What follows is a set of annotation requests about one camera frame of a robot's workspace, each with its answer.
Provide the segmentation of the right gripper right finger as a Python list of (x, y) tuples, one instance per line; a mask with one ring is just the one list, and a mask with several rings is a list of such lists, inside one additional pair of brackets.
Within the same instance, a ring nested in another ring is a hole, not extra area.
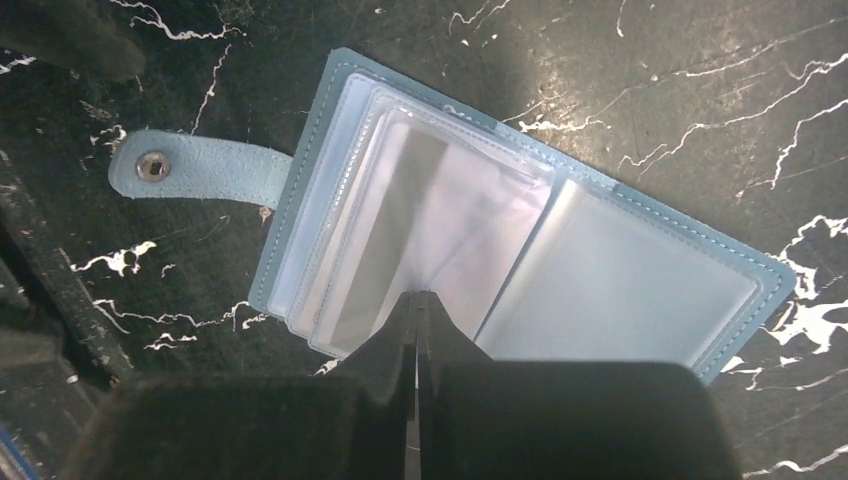
[(418, 296), (426, 479), (737, 479), (713, 400), (662, 362), (495, 360)]

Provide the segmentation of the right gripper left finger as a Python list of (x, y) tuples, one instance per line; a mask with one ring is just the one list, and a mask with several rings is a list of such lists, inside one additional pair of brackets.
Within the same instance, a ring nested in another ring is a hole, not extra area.
[(123, 381), (72, 451), (66, 479), (401, 479), (416, 297), (321, 375)]

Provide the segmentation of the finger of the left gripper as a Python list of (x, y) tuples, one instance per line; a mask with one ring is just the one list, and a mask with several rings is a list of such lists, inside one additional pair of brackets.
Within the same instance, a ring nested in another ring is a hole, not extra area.
[(142, 49), (102, 1), (3, 1), (1, 47), (116, 82), (146, 66)]

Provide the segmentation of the blue leather card holder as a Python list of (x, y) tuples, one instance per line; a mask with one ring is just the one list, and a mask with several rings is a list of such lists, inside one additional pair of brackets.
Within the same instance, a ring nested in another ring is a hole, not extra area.
[(248, 294), (343, 359), (406, 291), (496, 359), (660, 361), (711, 382), (786, 301), (783, 263), (347, 48), (293, 155), (140, 130), (109, 165), (133, 199), (223, 199), (273, 220)]

